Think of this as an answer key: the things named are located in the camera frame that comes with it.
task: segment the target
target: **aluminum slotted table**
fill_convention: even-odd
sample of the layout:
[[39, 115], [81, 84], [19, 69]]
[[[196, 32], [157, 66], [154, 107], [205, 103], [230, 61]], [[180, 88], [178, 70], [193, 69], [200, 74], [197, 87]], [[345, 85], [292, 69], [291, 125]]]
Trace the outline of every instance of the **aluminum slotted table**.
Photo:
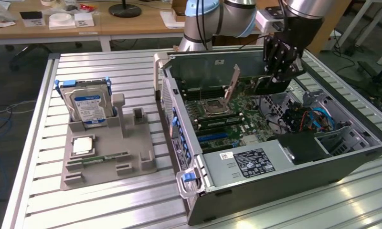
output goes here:
[[[337, 183], [202, 225], [186, 225], [152, 88], [152, 56], [166, 51], [170, 50], [62, 54], [47, 60], [2, 228], [319, 229], [365, 225], [382, 228], [382, 157]], [[311, 54], [305, 53], [303, 60], [382, 130], [382, 113]], [[67, 111], [53, 90], [53, 81], [106, 76], [111, 80], [113, 93], [124, 93], [122, 112], [142, 107], [148, 114], [158, 171], [59, 191]], [[308, 90], [319, 88], [305, 75], [297, 79]], [[297, 85], [291, 86], [295, 93], [303, 92]]]

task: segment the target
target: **desk lamp base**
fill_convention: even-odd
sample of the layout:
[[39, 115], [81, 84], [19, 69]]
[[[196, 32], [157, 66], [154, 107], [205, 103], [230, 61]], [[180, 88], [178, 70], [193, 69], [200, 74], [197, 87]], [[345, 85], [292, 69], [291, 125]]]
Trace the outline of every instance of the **desk lamp base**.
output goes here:
[[122, 4], [111, 5], [109, 7], [110, 15], [119, 18], [133, 18], [141, 14], [141, 9], [134, 5], [125, 5], [125, 9], [122, 8]]

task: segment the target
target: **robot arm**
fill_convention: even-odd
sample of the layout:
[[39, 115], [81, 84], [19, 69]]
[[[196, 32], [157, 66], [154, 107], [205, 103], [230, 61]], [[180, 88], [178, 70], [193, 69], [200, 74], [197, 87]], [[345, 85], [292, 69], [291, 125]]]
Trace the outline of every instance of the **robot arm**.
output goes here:
[[188, 0], [184, 37], [178, 51], [210, 49], [212, 35], [245, 37], [253, 26], [264, 38], [265, 74], [257, 94], [281, 92], [304, 73], [300, 57], [323, 23], [332, 0], [279, 0], [279, 6], [256, 10], [255, 0]]

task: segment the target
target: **floor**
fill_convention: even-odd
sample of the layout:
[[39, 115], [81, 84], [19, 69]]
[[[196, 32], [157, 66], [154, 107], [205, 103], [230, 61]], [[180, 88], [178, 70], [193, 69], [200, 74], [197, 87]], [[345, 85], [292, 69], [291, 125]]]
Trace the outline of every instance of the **floor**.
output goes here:
[[[337, 31], [343, 31], [348, 25], [353, 14], [343, 17], [337, 24]], [[349, 36], [353, 38], [367, 23], [361, 20]], [[368, 36], [363, 43], [363, 53], [356, 52], [349, 58], [352, 61], [365, 61], [372, 67], [379, 70], [382, 67], [375, 64], [379, 56], [382, 55], [382, 28], [375, 27], [372, 31], [372, 36]], [[180, 38], [161, 38], [161, 39], [142, 39], [142, 40], [126, 40], [119, 42], [113, 42], [111, 51], [126, 50], [126, 49], [156, 49], [156, 48], [169, 48], [172, 45], [177, 45]], [[349, 45], [351, 39], [347, 40], [341, 47]], [[11, 56], [23, 48], [23, 45], [15, 45], [14, 50], [7, 52], [3, 46], [0, 46], [0, 104], [9, 105], [19, 101], [33, 100], [37, 97], [41, 76], [45, 69], [46, 56], [47, 54], [42, 50], [34, 50], [19, 62], [19, 70], [17, 72], [10, 72], [7, 69], [7, 61]], [[75, 48], [74, 43], [57, 43], [47, 44], [49, 49], [53, 52], [66, 53], [66, 52], [98, 52], [99, 44], [98, 42], [82, 42], [82, 47]], [[319, 59], [327, 65], [331, 70], [336, 70], [347, 65], [349, 61], [336, 57], [331, 52], [321, 52], [319, 54]], [[356, 66], [345, 68], [339, 72], [341, 75], [359, 78], [359, 73], [356, 72]], [[23, 104], [14, 108], [13, 111], [23, 111], [33, 108], [33, 104]], [[0, 118], [6, 119], [7, 113], [0, 114]], [[13, 114], [11, 116], [11, 128], [7, 133], [0, 138], [0, 158], [2, 161], [2, 169], [6, 173], [7, 179], [3, 178], [3, 173], [0, 166], [0, 192], [2, 187], [5, 187], [2, 195], [0, 196], [0, 226], [2, 222], [2, 217], [6, 208], [6, 201], [9, 198], [9, 193], [11, 189], [11, 182], [15, 175], [17, 165], [19, 156], [22, 153], [25, 137], [27, 133], [27, 127], [30, 122], [31, 112], [25, 114]]]

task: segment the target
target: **wooden desk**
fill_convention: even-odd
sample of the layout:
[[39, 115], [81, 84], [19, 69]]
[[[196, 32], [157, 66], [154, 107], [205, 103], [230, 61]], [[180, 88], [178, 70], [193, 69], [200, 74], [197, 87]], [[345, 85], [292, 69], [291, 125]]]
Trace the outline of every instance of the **wooden desk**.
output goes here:
[[[257, 8], [263, 9], [268, 6], [276, 6], [277, 0], [256, 0]], [[329, 32], [332, 31], [340, 15], [348, 5], [349, 0], [335, 0], [336, 4], [325, 17], [321, 29], [313, 38], [308, 49], [312, 53], [317, 53], [320, 47], [327, 41]], [[137, 39], [137, 38], [162, 38], [180, 37], [182, 29], [168, 29], [164, 26], [158, 9], [144, 5], [141, 15], [134, 18], [118, 18], [109, 14], [107, 8], [117, 4], [113, 2], [93, 2], [97, 6], [97, 14], [93, 16], [94, 27], [82, 27], [66, 30], [49, 30], [47, 26], [25, 27], [21, 21], [19, 11], [41, 11], [47, 9], [37, 0], [25, 0], [23, 2], [11, 2], [9, 11], [17, 16], [14, 26], [0, 28], [0, 44], [29, 44], [29, 43], [50, 43], [50, 42], [75, 42], [75, 41], [99, 41], [101, 50], [110, 51], [109, 41], [115, 39]], [[142, 3], [158, 8], [169, 8], [168, 3], [150, 2]]]

